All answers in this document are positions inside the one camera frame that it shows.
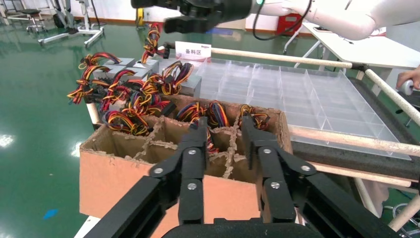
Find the clear plastic tray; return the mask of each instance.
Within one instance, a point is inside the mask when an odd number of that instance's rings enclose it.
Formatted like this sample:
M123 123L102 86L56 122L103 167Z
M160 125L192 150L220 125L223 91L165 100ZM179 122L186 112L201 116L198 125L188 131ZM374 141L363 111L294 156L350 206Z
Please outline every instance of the clear plastic tray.
M174 61L175 58L162 60L160 70ZM224 59L207 59L193 64L193 73L202 77L201 98L281 109L291 125L398 142L341 71ZM411 160L408 155L388 151L298 136L292 136L292 140Z

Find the wire connector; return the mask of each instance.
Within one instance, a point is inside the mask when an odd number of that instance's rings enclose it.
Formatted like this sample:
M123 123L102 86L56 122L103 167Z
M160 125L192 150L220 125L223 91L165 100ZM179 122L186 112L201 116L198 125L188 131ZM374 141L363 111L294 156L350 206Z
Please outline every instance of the wire connector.
M352 63L351 69L360 70L362 72L365 72L369 69L367 64L364 63Z
M175 110L175 108L176 108L176 105L173 102L170 102L165 108L162 109L160 114L167 117L173 112L173 110Z

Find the stool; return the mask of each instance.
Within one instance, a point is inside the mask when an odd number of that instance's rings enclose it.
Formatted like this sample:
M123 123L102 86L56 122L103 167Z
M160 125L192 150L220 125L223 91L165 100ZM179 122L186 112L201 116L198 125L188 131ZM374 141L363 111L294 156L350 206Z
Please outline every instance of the stool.
M39 13L41 12L40 10L37 9L23 9L20 12L22 12L23 14L28 15L28 19L30 21L32 21L32 25L31 23L29 23L29 25L26 27L26 31L29 32L29 30L33 31L32 29L35 28L35 30L37 31L37 33L39 33L38 28L41 28L43 31L47 30L44 27L44 24L41 22L40 25L38 25L35 21L35 17L39 15Z

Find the human hand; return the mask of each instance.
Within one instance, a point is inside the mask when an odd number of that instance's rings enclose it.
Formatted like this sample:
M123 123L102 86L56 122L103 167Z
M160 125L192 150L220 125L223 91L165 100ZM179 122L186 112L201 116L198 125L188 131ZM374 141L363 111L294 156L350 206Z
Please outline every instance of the human hand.
M408 80L412 80L413 87L420 90L420 65L415 70L400 73L398 75L397 88L400 88Z

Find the white table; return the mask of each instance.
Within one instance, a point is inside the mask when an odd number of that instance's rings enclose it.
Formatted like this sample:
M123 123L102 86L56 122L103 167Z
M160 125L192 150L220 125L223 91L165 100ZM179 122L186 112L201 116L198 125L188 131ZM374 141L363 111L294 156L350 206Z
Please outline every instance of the white table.
M89 216L74 238L83 238L99 222L100 218Z
M371 67L384 68L379 75L388 79L392 68L413 69L420 64L420 52L401 45L384 36L369 37L360 41L350 41L337 34L315 30L318 25L304 22L302 24L318 39L318 42L304 55L307 57L314 49L322 44L326 47L322 59L328 59L332 52L343 62L363 63ZM379 87L373 87L373 92L378 95Z

